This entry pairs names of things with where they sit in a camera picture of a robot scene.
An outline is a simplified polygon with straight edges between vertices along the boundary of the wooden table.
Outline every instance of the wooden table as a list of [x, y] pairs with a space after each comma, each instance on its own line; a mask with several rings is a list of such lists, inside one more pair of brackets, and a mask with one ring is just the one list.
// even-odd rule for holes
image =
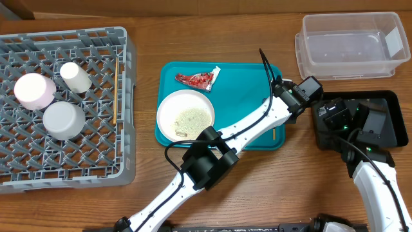
[[[155, 139], [160, 70], [170, 61], [260, 63], [258, 48], [284, 77], [300, 82], [294, 36], [304, 14], [233, 15], [6, 21], [2, 34], [123, 26], [136, 45], [136, 178], [128, 186], [45, 189], [1, 195], [0, 231], [81, 231], [113, 226], [144, 208], [170, 183], [176, 171]], [[412, 12], [399, 12], [412, 41]], [[365, 81], [324, 81], [326, 92], [392, 90], [412, 131], [412, 62], [394, 77]], [[170, 152], [181, 163], [182, 149]], [[412, 146], [391, 149], [398, 184], [412, 213]], [[211, 191], [189, 199], [169, 220], [176, 226], [269, 226], [309, 222], [318, 213], [367, 222], [361, 196], [338, 153], [320, 151], [310, 110], [286, 126], [277, 151], [246, 151], [238, 165]]]

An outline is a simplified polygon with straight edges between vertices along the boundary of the small white cup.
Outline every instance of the small white cup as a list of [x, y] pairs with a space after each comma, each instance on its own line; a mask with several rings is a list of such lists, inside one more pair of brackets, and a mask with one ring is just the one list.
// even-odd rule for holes
[[86, 122], [82, 108], [68, 102], [51, 104], [43, 115], [43, 125], [55, 139], [68, 140], [76, 137]]
[[14, 85], [14, 95], [27, 110], [40, 110], [52, 103], [56, 85], [38, 73], [21, 76]]
[[91, 87], [89, 74], [74, 62], [63, 64], [60, 68], [60, 75], [70, 90], [75, 93], [83, 93]]

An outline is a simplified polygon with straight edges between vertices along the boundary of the clear plastic container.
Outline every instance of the clear plastic container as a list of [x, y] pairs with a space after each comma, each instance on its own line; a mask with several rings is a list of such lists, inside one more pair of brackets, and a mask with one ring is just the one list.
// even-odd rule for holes
[[391, 77], [411, 58], [395, 12], [307, 15], [295, 50], [303, 79]]

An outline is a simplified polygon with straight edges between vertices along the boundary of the wooden stick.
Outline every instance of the wooden stick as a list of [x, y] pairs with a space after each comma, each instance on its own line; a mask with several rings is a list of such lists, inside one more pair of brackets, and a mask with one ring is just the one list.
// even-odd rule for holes
[[118, 57], [116, 57], [116, 70], [115, 70], [115, 100], [113, 101], [113, 124], [116, 125], [117, 121], [117, 73], [118, 73]]

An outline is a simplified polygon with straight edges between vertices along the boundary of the gray basket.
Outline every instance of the gray basket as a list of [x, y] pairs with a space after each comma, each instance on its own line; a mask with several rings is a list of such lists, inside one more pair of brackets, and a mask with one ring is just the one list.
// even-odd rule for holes
[[[113, 112], [116, 57], [118, 111]], [[87, 69], [93, 85], [86, 93], [70, 91], [62, 80], [59, 70], [68, 61]], [[42, 124], [45, 109], [30, 111], [18, 103], [14, 84], [30, 72], [55, 82], [54, 102], [85, 111], [86, 124], [76, 139], [53, 139]], [[132, 182], [135, 86], [136, 48], [122, 27], [0, 35], [0, 193]]]

